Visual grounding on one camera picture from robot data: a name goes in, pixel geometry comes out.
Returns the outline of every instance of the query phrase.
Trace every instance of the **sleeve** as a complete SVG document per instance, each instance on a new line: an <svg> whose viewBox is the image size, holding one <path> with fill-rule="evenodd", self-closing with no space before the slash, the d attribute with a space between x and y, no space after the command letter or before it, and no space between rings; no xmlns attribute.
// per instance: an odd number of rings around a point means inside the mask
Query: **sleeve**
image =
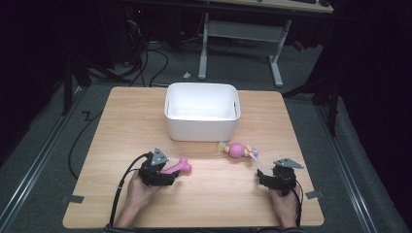
<svg viewBox="0 0 412 233"><path fill-rule="evenodd" d="M290 227L283 229L280 233L305 233L300 227Z"/></svg>
<svg viewBox="0 0 412 233"><path fill-rule="evenodd" d="M108 223L102 230L102 233L139 233L135 229L126 229L126 228L116 228L112 224Z"/></svg>

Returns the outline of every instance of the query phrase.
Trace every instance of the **white plastic bin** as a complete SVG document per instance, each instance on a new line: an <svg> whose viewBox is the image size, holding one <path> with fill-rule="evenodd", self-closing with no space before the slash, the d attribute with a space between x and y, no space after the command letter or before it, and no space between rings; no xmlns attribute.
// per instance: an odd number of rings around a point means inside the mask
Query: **white plastic bin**
<svg viewBox="0 0 412 233"><path fill-rule="evenodd" d="M173 83L164 113L176 141L229 141L240 117L237 90L229 84Z"/></svg>

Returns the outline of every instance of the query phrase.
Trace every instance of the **gray carpet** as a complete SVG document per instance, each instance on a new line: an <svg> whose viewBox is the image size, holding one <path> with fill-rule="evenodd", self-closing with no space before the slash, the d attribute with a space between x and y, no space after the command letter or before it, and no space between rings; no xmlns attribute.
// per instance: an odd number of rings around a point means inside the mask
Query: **gray carpet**
<svg viewBox="0 0 412 233"><path fill-rule="evenodd" d="M270 44L259 44L251 48L241 45L232 45L230 48L218 44L211 46L205 82L230 83L238 89L286 92L305 83L322 50L322 48L315 48L298 52L294 48L285 47L279 60L284 87L277 88L274 86L267 60L271 47ZM166 54L168 58L166 69L154 79L154 85L199 82L197 79L200 54L198 42L186 44L179 49L161 44L152 44L151 48L159 48L158 51ZM162 54L149 52L148 66L144 72L145 85L148 85L150 78L162 69L165 61ZM122 72L124 69L126 68L119 67L117 72ZM189 79L183 78L185 72L191 73ZM138 79L134 85L142 84L141 79ZM90 112L90 117L102 111L108 94L115 85L120 84L106 79L93 79L91 87L87 91L81 91L85 96L80 99L73 114L66 118L67 123L50 151L46 166L19 209L9 232L100 232L100 229L64 228L62 220L67 204L61 203L60 200L63 195L70 195L76 185L67 160L73 143L87 125L86 114L83 111ZM309 97L310 95L298 95L286 100L292 125L314 187L325 195L319 200L325 223L319 227L305 229L307 232L363 232L357 210L339 172L335 148L324 128L325 123L319 116L322 107L312 106ZM33 120L29 132L1 168L0 175L3 178L0 180L1 210L6 209L54 126L61 120L62 99L63 91L60 88L48 106ZM76 174L79 174L82 169L97 124L98 120L90 125L73 149L72 164ZM350 165L352 175L356 178L376 232L409 232L367 160L342 101L339 103L336 132L335 140Z"/></svg>

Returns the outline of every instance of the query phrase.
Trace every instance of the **desk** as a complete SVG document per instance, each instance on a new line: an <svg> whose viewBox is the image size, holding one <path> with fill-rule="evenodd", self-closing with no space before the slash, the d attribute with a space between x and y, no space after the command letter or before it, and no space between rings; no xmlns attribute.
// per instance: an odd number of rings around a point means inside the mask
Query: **desk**
<svg viewBox="0 0 412 233"><path fill-rule="evenodd" d="M251 7L260 8L278 8L293 11L305 11L311 13L328 13L331 14L333 9L331 6L323 7L319 2L316 4L308 4L295 2L290 0L208 0L209 2L226 3L226 4L238 4ZM278 67L278 59L288 36L292 21L286 20L284 26L267 26L257 25L249 23L237 23L220 20L209 20L209 14L205 14L204 26L203 26L203 46L202 53L200 55L199 73L198 78L200 80L206 79L207 71L207 42L209 36L227 37L234 39L246 39L255 41L264 41L276 43L273 55L269 56L269 64L272 70L273 80L277 87L283 86L282 77Z"/></svg>
<svg viewBox="0 0 412 233"><path fill-rule="evenodd" d="M279 225L267 187L258 184L257 168L271 175L273 161L285 157L305 165L282 95L239 90L242 116L232 142L250 144L259 159L231 158L217 143L176 142L169 138L164 115L165 88L115 87L109 96L63 224L99 228L110 218L113 198L126 168L139 155L159 147L170 159L165 168L188 158L189 175L156 194L135 222L138 227L234 227ZM307 169L295 169L303 191L312 191ZM120 212L126 194L120 196ZM320 225L317 199L304 197L302 225Z"/></svg>

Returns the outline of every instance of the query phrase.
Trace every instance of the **floor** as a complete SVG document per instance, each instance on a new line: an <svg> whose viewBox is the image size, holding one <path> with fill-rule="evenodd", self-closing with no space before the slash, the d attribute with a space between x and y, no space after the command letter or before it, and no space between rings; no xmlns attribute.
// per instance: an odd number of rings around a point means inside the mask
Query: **floor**
<svg viewBox="0 0 412 233"><path fill-rule="evenodd" d="M153 42L143 72L145 81L140 76L133 85L148 86L150 80L153 86L163 87L175 82L199 82L199 45L195 40L176 49ZM203 82L283 93L305 83L322 51L321 47L301 52L284 47L279 67L285 84L278 88L274 86L267 58L272 49L272 44L245 41L235 45L212 44L207 79ZM126 69L120 66L116 71ZM100 232L100 229L65 228L62 220L67 203L61 200L76 185L69 167L79 174L98 125L98 118L93 122L88 120L104 109L111 88L117 85L126 84L93 78L89 88L79 88L74 80L74 106L67 116L60 115L61 87L33 120L29 132L0 169L0 176L7 178L0 180L0 209L4 210L0 232ZM321 226L304 227L305 230L409 232L370 165L343 101L338 106L337 137L331 137L326 128L327 106L313 106L310 97L299 94L285 99L312 182L323 194L319 202L325 222Z"/></svg>

